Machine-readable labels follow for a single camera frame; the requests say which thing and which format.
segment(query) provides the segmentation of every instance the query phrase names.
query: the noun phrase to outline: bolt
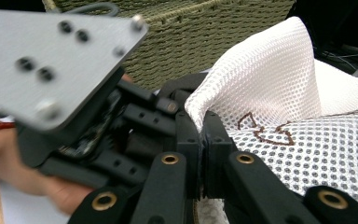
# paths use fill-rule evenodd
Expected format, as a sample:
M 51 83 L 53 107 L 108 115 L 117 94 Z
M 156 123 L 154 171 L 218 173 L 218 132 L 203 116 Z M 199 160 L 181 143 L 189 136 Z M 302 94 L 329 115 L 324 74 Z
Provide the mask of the bolt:
M 42 100 L 36 105 L 36 114 L 45 120 L 55 119 L 59 115 L 60 107 L 58 102 L 52 99 Z
M 142 27 L 144 27 L 145 25 L 145 20 L 144 18 L 137 14 L 135 16 L 132 17 L 132 23 L 131 23 L 131 26 L 137 30 L 137 31 L 141 31 L 142 30 Z
M 54 75 L 51 73 L 51 70 L 44 67 L 37 71 L 38 77 L 43 81 L 51 81 L 54 78 Z
M 22 70 L 29 72 L 34 69 L 34 65 L 30 58 L 24 57 L 17 60 L 17 66 Z
M 121 47 L 121 46 L 117 46 L 113 49 L 113 52 L 117 55 L 117 56 L 123 56 L 126 53 L 126 50 Z
M 89 35 L 86 30 L 79 30 L 76 32 L 76 37 L 81 42 L 87 42 L 89 40 Z
M 58 26 L 63 33 L 69 34 L 72 32 L 72 26 L 69 21 L 62 21 L 58 23 Z

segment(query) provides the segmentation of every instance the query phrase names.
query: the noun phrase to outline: screw hole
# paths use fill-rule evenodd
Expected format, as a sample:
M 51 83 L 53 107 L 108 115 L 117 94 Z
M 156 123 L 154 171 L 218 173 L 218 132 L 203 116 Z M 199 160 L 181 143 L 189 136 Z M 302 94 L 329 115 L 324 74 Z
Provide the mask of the screw hole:
M 110 202 L 112 202 L 112 198 L 110 198 L 108 196 L 104 196 L 104 197 L 98 199 L 99 204 L 105 204 L 105 203 L 110 203 Z
M 112 192 L 104 192 L 97 195 L 92 201 L 92 208 L 96 211 L 104 211 L 115 205 L 117 196 Z
M 29 58 L 20 58 L 17 60 L 17 66 L 22 71 L 31 71 L 34 69 L 34 65 Z
M 135 167 L 130 168 L 130 175 L 135 175 L 135 173 L 136 173 L 136 168 Z
M 54 78 L 54 76 L 51 73 L 51 71 L 49 69 L 47 69 L 47 68 L 41 68 L 38 71 L 38 76 L 43 81 L 51 81 Z
M 176 164 L 179 162 L 179 158 L 175 155 L 166 155 L 162 159 L 162 162 L 167 165 Z
M 115 161 L 113 162 L 114 167 L 118 167 L 121 164 L 121 161 Z
M 89 40 L 89 35 L 85 30 L 79 30 L 76 32 L 77 39 L 81 42 L 87 42 Z
M 250 155 L 240 154 L 237 156 L 237 161 L 244 164 L 251 164 L 255 159 Z
M 318 197 L 324 204 L 332 208 L 346 209 L 348 207 L 348 202 L 341 195 L 333 191 L 321 190 L 318 193 Z
M 121 46 L 117 46 L 113 49 L 113 52 L 117 55 L 117 56 L 123 56 L 126 53 L 126 50 L 124 50 L 123 47 Z
M 62 21 L 59 23 L 59 27 L 63 33 L 69 34 L 72 32 L 72 27 L 68 21 Z

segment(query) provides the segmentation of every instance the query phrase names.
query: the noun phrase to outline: white cloth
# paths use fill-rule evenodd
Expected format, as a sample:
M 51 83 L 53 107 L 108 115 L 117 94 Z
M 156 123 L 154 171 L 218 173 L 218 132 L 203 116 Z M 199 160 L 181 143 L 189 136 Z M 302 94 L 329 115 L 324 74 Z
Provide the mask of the white cloth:
M 289 189 L 328 185 L 358 200 L 358 78 L 313 59 L 299 18 L 229 49 L 186 101 L 199 132 L 207 110 Z M 200 223 L 227 223 L 219 200 L 198 211 Z

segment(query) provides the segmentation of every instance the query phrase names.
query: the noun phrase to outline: mesh bag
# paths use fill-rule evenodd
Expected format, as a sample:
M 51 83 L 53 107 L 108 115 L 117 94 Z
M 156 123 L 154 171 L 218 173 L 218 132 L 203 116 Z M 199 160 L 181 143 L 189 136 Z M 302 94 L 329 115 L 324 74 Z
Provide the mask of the mesh bag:
M 199 131 L 207 110 L 287 188 L 326 185 L 358 201 L 358 78 L 314 61 L 300 19 L 229 49 L 186 101 Z M 227 223 L 219 200 L 202 200 L 199 217 Z
M 68 11 L 97 0 L 43 0 L 47 10 Z M 283 21 L 294 0 L 110 0 L 119 17 L 142 14 L 149 33 L 124 63 L 149 90 L 170 79 L 210 68 L 231 46 Z

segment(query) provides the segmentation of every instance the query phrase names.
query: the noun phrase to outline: green woven basket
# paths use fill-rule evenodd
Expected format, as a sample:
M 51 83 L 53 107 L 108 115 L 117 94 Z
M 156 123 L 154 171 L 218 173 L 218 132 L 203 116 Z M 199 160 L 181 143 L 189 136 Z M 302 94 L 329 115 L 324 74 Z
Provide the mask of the green woven basket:
M 144 16 L 146 40 L 124 63 L 149 90 L 166 80 L 212 67 L 229 48 L 283 21 L 295 0 L 110 0 L 120 17 Z M 43 0 L 46 9 L 67 11 L 95 0 Z

